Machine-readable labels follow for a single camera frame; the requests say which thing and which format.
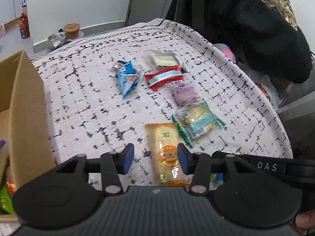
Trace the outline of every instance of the light blue label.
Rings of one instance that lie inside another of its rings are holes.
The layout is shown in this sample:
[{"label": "light blue label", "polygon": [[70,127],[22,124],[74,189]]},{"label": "light blue label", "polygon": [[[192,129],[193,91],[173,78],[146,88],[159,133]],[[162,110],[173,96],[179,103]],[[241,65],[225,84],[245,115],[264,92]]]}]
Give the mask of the light blue label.
[{"label": "light blue label", "polygon": [[209,113],[201,119],[195,121],[189,126],[189,130],[192,132],[196,132],[199,129],[203,128],[207,124],[213,122],[216,119],[216,116],[213,113]]},{"label": "light blue label", "polygon": [[183,74],[180,71],[173,70],[173,71],[168,71],[168,72],[162,73],[160,75],[156,75],[151,80],[149,80],[149,87],[156,84],[157,82],[159,82],[161,80],[165,80],[167,78],[170,78],[170,77],[176,76],[176,75],[183,75]]}]

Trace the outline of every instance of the black circular cover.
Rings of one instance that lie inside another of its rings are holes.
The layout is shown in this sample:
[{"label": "black circular cover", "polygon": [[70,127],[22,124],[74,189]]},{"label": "black circular cover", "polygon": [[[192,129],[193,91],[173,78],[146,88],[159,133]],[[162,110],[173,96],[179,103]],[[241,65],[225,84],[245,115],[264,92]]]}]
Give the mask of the black circular cover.
[{"label": "black circular cover", "polygon": [[271,228],[290,221],[300,206],[299,192],[264,174],[238,174],[214,193],[214,203],[228,220],[251,228]]},{"label": "black circular cover", "polygon": [[12,203],[22,224],[57,229],[89,217],[99,198],[98,192],[78,176],[47,173],[22,186]]}]

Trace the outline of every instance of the cardboard box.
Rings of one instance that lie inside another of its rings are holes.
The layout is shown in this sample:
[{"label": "cardboard box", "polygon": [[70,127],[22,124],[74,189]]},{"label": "cardboard box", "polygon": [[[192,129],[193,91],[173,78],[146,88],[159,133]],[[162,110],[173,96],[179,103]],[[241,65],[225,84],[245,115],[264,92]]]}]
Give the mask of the cardboard box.
[{"label": "cardboard box", "polygon": [[[8,162],[18,189],[55,167],[48,140],[43,82],[24,51],[0,61],[0,176]],[[14,214],[0,223],[17,222]]]}]

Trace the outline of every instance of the cream colored snack package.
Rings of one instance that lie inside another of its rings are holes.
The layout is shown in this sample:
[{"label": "cream colored snack package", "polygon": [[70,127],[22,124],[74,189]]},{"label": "cream colored snack package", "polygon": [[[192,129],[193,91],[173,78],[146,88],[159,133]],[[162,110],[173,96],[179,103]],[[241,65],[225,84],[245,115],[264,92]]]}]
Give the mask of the cream colored snack package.
[{"label": "cream colored snack package", "polygon": [[185,186],[184,173],[177,159],[179,135],[176,123],[146,124],[151,157],[154,163],[158,184]]}]

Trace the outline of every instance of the white patterned tablecloth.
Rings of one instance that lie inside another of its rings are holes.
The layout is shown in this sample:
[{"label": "white patterned tablecloth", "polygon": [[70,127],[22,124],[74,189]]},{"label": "white patterned tablecloth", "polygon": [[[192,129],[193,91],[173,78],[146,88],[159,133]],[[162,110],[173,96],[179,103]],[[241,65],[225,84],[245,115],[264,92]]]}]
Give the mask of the white patterned tablecloth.
[{"label": "white patterned tablecloth", "polygon": [[[193,29],[155,19],[72,42],[33,61],[44,82],[49,139],[58,163],[81,153],[98,158],[133,143],[134,162],[122,184],[154,184],[144,125],[171,121],[178,107],[165,87],[153,92],[144,79],[122,99],[110,71],[114,61],[132,60],[150,72],[143,59],[149,49],[179,55],[190,70],[186,79],[226,123],[196,141],[192,151],[292,158],[281,121],[254,82]],[[99,174],[89,182],[100,189]]]}]

